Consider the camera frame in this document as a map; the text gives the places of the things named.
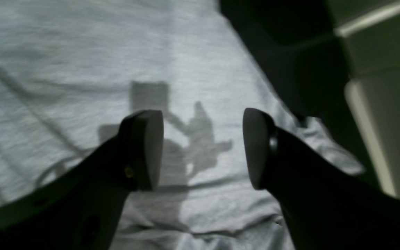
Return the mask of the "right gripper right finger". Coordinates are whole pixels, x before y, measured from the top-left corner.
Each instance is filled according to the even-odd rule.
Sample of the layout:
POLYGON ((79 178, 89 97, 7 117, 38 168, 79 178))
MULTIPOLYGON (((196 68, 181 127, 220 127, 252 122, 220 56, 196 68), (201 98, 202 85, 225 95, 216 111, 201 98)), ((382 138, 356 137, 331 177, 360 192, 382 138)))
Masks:
POLYGON ((243 113, 249 179, 279 202, 297 250, 400 250, 400 199, 342 172, 259 109, 243 113))

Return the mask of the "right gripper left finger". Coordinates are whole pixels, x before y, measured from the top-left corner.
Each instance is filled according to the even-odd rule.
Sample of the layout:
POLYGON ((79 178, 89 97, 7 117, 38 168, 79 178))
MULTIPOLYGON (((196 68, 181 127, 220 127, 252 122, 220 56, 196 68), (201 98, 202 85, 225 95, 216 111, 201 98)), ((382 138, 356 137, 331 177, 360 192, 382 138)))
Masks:
POLYGON ((124 203, 160 179, 164 119, 135 112, 79 165, 0 207, 0 250, 107 250, 124 203))

